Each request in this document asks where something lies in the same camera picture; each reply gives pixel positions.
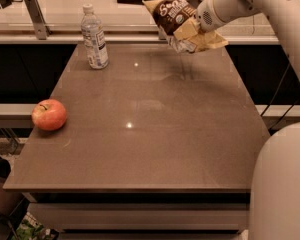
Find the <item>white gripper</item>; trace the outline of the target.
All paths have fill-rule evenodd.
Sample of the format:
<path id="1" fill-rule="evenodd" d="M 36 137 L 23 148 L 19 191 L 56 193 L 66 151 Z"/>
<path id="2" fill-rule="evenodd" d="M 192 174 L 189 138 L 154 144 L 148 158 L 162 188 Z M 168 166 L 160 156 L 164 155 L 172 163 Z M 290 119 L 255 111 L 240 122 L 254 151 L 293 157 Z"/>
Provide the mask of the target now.
<path id="1" fill-rule="evenodd" d="M 247 0 L 204 0 L 197 7 L 195 18 L 187 19 L 173 35 L 177 40 L 191 37 L 195 52 L 221 48 L 228 41 L 214 30 L 253 14 L 254 7 Z"/>

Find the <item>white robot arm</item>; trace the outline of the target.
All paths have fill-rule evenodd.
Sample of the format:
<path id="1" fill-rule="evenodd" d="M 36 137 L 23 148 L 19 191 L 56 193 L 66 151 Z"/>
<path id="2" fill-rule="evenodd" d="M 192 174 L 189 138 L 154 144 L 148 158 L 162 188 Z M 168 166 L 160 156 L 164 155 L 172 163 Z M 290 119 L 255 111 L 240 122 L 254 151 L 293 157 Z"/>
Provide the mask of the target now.
<path id="1" fill-rule="evenodd" d="M 300 83 L 300 0 L 203 0 L 205 31 L 264 14 Z M 260 150 L 251 182 L 246 240 L 300 240 L 300 122 L 281 128 Z"/>

